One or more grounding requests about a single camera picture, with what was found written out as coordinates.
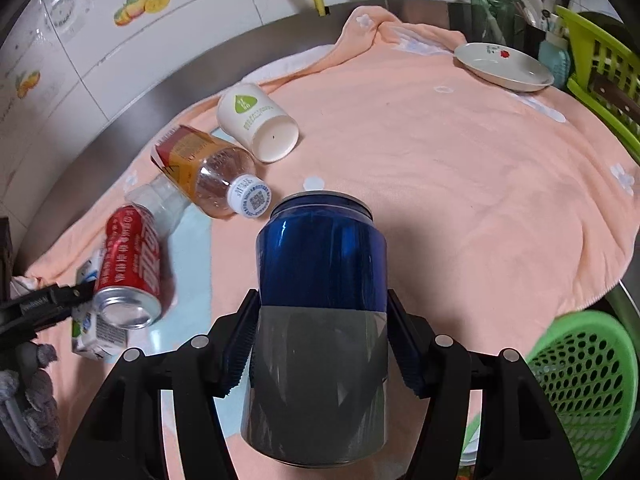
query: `plastic bottle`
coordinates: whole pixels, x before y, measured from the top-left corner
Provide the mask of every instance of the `plastic bottle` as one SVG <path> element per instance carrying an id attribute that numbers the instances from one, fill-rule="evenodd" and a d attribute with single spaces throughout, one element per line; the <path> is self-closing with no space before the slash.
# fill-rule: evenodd
<path id="1" fill-rule="evenodd" d="M 167 133 L 152 160 L 213 218 L 238 213 L 255 218 L 267 211 L 271 189 L 255 176 L 255 163 L 242 148 L 190 126 Z"/>
<path id="2" fill-rule="evenodd" d="M 156 232 L 160 239 L 167 238 L 180 223 L 191 203 L 187 196 L 163 174 L 149 184 L 144 184 L 125 195 L 127 202 L 141 205 L 154 216 Z"/>
<path id="3" fill-rule="evenodd" d="M 545 41 L 540 43 L 538 60 L 554 75 L 554 86 L 562 89 L 571 73 L 569 43 L 562 36 L 562 20 L 555 14 L 549 18 L 549 27 Z"/>

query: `red can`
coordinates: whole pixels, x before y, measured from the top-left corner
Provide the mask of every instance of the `red can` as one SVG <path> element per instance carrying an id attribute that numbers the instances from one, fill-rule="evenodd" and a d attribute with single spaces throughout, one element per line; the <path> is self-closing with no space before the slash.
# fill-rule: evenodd
<path id="1" fill-rule="evenodd" d="M 118 208 L 106 226 L 94 306 L 110 324 L 142 328 L 160 307 L 160 243 L 153 215 L 139 205 Z"/>

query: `paper cup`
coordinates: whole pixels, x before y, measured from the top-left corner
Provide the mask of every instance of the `paper cup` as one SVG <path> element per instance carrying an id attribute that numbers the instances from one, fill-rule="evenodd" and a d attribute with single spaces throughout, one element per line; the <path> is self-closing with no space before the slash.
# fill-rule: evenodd
<path id="1" fill-rule="evenodd" d="M 298 125 L 259 86 L 240 83 L 220 98 L 220 128 L 261 162 L 287 155 L 298 142 Z"/>

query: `green logo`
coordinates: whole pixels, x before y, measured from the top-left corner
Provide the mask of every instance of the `green logo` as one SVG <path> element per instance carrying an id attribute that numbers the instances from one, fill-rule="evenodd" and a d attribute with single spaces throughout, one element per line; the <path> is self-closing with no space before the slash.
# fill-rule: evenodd
<path id="1" fill-rule="evenodd" d="M 71 337 L 80 337 L 80 324 L 75 320 L 71 320 Z"/>
<path id="2" fill-rule="evenodd" d="M 258 102 L 258 99 L 251 95 L 237 95 L 236 96 L 236 113 L 243 114 L 247 110 L 251 110 Z"/>

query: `green basket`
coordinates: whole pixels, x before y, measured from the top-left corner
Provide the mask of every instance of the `green basket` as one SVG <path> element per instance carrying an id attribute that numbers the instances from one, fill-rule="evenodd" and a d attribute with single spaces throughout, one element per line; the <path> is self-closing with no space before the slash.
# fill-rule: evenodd
<path id="1" fill-rule="evenodd" d="M 616 38 L 584 17 L 564 7 L 556 12 L 569 29 L 574 54 L 575 73 L 567 82 L 569 91 L 589 107 L 618 137 L 640 164 L 640 123 L 637 113 L 629 114 L 629 106 L 618 97 L 611 103 L 602 96 L 604 89 L 594 84 L 594 74 L 603 75 L 620 90 L 622 100 L 640 104 L 640 58 Z"/>
<path id="2" fill-rule="evenodd" d="M 597 479 L 629 431 L 638 392 L 631 339 L 602 312 L 556 319 L 527 360 L 574 450 L 584 480 Z"/>

